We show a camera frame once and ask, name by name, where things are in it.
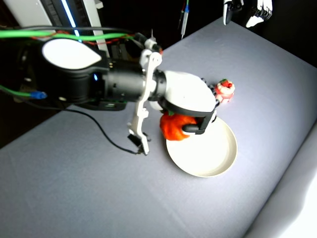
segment black cable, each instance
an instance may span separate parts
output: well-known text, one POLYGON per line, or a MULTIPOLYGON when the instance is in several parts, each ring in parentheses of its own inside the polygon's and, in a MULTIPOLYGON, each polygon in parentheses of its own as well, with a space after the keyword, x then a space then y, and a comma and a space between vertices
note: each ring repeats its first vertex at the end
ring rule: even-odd
POLYGON ((116 27, 93 27, 93 26, 84 26, 84 27, 67 27, 67 26, 28 26, 17 28, 17 30, 61 30, 61 31, 107 31, 107 33, 127 33, 133 34, 134 32, 126 29, 116 28, 116 27))
POLYGON ((117 145, 116 143, 114 143, 114 142, 109 138, 109 136, 106 134, 106 132, 104 131, 104 129, 102 128, 102 126, 99 124, 99 122, 98 122, 93 116, 91 116, 91 115, 89 115, 89 114, 87 114, 87 113, 84 113, 84 112, 81 112, 81 111, 78 111, 78 110, 73 110, 73 109, 61 109, 61 108, 53 108, 53 107, 40 106, 40 105, 37 105, 37 104, 35 104, 35 103, 31 103, 31 102, 29 102, 28 100, 25 100, 23 97, 19 97, 19 96, 16 96, 16 95, 14 95, 14 94, 11 94, 11 93, 9 93, 9 92, 7 92, 7 91, 5 91, 5 90, 0 89, 0 91, 4 92, 5 94, 8 94, 8 95, 10 95, 10 96, 13 96, 13 97, 15 97, 15 98, 21 100, 22 102, 24 102, 24 103, 26 103, 26 104, 28 104, 28 105, 30 105, 30 106, 32 106, 32 107, 35 107, 35 108, 37 108, 37 109, 65 111, 65 112, 78 113, 78 114, 87 116, 87 117, 89 117, 91 120, 93 120, 93 121, 97 124, 97 126, 98 126, 99 129, 101 130, 102 134, 105 136, 105 138, 106 138, 113 146, 117 147, 117 148, 120 149, 120 150, 123 150, 123 151, 125 151, 125 152, 128 152, 128 153, 130 153, 130 154, 133 154, 133 155, 137 155, 137 154, 138 154, 137 152, 134 152, 134 151, 132 151, 132 150, 125 149, 125 148, 123 148, 123 147, 117 145))

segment round plate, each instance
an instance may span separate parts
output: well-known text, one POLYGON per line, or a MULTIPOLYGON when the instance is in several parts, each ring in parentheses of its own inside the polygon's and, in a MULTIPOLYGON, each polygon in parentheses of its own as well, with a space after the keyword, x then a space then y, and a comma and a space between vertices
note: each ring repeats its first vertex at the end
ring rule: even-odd
POLYGON ((183 171, 198 177, 212 177, 226 171, 237 155, 237 140, 220 118, 210 123, 202 135, 182 141, 166 140, 169 155, 183 171))

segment blue light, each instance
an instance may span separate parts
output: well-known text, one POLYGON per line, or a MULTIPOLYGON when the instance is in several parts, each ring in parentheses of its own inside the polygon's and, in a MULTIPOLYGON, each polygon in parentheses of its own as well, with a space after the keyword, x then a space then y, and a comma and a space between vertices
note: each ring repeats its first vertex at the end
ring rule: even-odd
MULTIPOLYGON (((68 7, 68 4, 67 4, 67 1, 66 0, 61 0, 62 4, 63 4, 63 7, 66 11, 66 14, 67 14, 67 17, 68 17, 68 20, 71 24, 72 27, 76 27, 76 24, 75 24, 75 21, 74 21, 74 18, 70 12, 70 9, 68 7)), ((77 30, 74 30, 74 33, 76 36, 79 36, 79 32, 77 30)))

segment strawberry cake toy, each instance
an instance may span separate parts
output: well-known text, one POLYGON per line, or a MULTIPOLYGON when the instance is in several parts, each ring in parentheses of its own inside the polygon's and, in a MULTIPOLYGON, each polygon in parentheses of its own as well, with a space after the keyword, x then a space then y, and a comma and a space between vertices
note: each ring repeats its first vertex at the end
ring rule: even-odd
POLYGON ((218 99, 221 103, 227 103, 230 102, 230 99, 233 97, 235 87, 231 81, 223 79, 215 86, 214 89, 216 99, 218 99))

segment green cable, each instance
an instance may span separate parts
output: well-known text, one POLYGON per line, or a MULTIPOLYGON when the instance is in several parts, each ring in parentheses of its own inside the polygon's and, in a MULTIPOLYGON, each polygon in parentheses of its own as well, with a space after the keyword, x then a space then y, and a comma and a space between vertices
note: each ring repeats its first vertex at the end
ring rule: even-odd
POLYGON ((104 35, 97 36, 75 36, 57 33, 52 35, 51 32, 46 31, 27 31, 27 30, 4 30, 0 31, 0 38, 18 38, 18 37, 53 37, 53 38, 67 38, 73 40, 82 40, 82 41, 95 41, 100 39, 112 39, 126 36, 127 38, 131 38, 127 34, 124 33, 109 33, 104 35))
POLYGON ((22 93, 22 92, 13 91, 11 89, 3 87, 2 85, 0 85, 0 89, 5 90, 13 95, 20 96, 20 97, 30 97, 31 96, 31 93, 22 93))

